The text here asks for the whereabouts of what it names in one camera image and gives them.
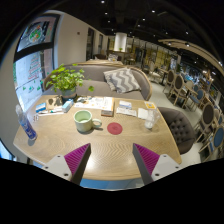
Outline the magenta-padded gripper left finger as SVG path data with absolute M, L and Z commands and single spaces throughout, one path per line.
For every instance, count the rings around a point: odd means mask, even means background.
M 91 144 L 87 143 L 66 155 L 54 156 L 42 169 L 79 185 L 90 155 Z

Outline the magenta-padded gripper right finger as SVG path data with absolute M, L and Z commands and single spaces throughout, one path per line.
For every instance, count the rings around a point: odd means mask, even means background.
M 145 185 L 181 170 L 169 155 L 158 155 L 136 143 L 133 144 L 133 155 Z

